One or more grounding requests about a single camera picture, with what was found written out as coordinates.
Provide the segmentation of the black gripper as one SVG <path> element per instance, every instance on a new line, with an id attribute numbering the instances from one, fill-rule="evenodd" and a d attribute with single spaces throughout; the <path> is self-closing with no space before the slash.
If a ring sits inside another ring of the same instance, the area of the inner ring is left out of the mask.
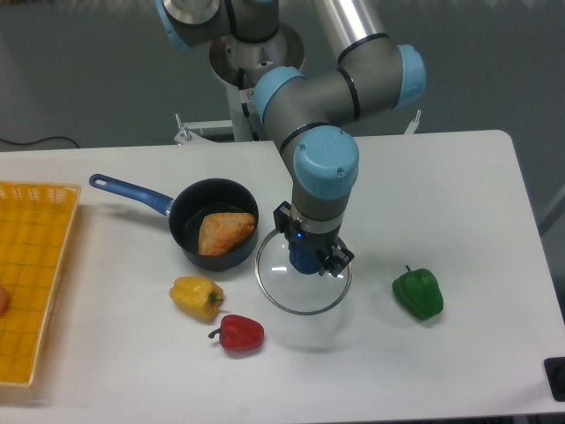
<path id="1" fill-rule="evenodd" d="M 273 212 L 275 230 L 289 242 L 291 252 L 320 264 L 319 275 L 338 277 L 354 259 L 354 253 L 339 238 L 343 215 L 314 220 L 301 214 L 294 204 L 283 201 Z"/>

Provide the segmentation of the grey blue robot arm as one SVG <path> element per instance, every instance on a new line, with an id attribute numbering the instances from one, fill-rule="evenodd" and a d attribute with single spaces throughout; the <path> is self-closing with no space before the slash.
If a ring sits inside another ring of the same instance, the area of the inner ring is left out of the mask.
<path id="1" fill-rule="evenodd" d="M 231 92 L 236 135 L 267 135 L 292 178 L 292 198 L 275 211 L 300 273 L 339 275 L 352 253 L 338 239 L 359 152 L 348 124 L 417 100 L 426 68 L 411 45 L 390 41 L 368 1 L 317 1 L 336 67 L 301 71 L 304 44 L 276 1 L 159 1 L 170 40 L 208 44 L 216 77 Z"/>

